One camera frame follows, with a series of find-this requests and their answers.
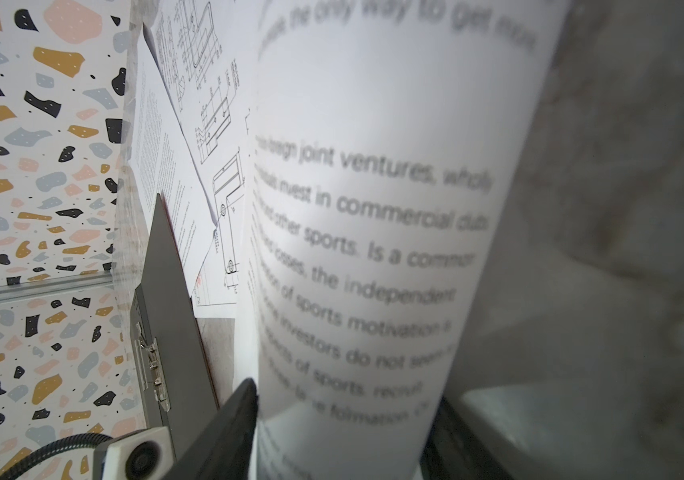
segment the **technical drawing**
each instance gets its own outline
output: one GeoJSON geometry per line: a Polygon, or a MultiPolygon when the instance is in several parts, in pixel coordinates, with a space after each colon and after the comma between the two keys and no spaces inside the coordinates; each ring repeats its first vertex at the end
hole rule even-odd
{"type": "Polygon", "coordinates": [[[219,144],[219,137],[230,125],[230,101],[222,97],[219,88],[211,92],[211,98],[201,109],[202,128],[195,128],[195,141],[201,164],[205,162],[219,144]]]}
{"type": "Polygon", "coordinates": [[[179,0],[174,18],[181,24],[179,48],[187,80],[194,80],[200,89],[205,82],[206,71],[222,54],[222,46],[213,29],[211,3],[206,2],[199,14],[195,0],[179,0]]]}
{"type": "Polygon", "coordinates": [[[230,161],[213,177],[213,201],[219,214],[215,240],[220,241],[220,252],[224,264],[224,284],[229,289],[237,286],[238,259],[235,257],[237,236],[241,234],[241,219],[237,209],[241,208],[241,199],[245,194],[241,170],[241,150],[235,153],[230,161]]]}
{"type": "Polygon", "coordinates": [[[184,77],[179,75],[177,56],[174,52],[174,34],[170,18],[162,18],[157,30],[157,56],[160,64],[161,75],[166,81],[166,87],[174,90],[177,97],[179,110],[182,110],[182,97],[184,95],[184,77]]]}

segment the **black circular lens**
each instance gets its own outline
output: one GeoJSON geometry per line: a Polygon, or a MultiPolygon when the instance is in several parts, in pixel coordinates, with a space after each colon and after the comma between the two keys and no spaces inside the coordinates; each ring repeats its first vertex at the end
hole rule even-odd
{"type": "Polygon", "coordinates": [[[126,478],[144,480],[152,474],[159,460],[160,448],[155,442],[139,444],[126,461],[126,478]]]}

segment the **sheet of paper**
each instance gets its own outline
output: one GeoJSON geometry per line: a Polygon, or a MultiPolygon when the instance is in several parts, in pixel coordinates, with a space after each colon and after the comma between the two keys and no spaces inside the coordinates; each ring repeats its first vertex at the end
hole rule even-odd
{"type": "Polygon", "coordinates": [[[136,120],[129,164],[149,230],[156,193],[163,195],[174,240],[192,295],[214,225],[190,151],[150,49],[140,36],[136,70],[136,120]]]}
{"type": "Polygon", "coordinates": [[[242,283],[244,165],[249,131],[255,2],[161,0],[158,64],[201,177],[217,231],[197,279],[198,317],[233,318],[242,283]]]}
{"type": "Polygon", "coordinates": [[[258,478],[413,477],[567,6],[263,3],[234,379],[258,478]]]}

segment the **terrazzo wallpaper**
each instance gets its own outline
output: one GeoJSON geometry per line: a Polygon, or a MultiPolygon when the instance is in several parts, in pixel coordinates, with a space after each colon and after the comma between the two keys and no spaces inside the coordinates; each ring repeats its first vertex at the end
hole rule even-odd
{"type": "MultiPolygon", "coordinates": [[[[144,427],[122,323],[104,286],[0,304],[0,473],[55,439],[144,427]]],[[[90,454],[59,455],[28,478],[90,478],[90,454]]]]}
{"type": "Polygon", "coordinates": [[[0,285],[111,268],[128,0],[0,0],[0,285]]]}

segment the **metal strip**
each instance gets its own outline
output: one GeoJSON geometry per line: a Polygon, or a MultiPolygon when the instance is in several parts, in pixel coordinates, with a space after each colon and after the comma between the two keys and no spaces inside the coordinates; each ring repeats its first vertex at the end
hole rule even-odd
{"type": "Polygon", "coordinates": [[[65,276],[60,279],[46,279],[39,282],[0,286],[0,303],[26,300],[51,293],[83,290],[95,286],[110,285],[111,283],[112,275],[110,272],[101,272],[92,275],[65,276]]]}

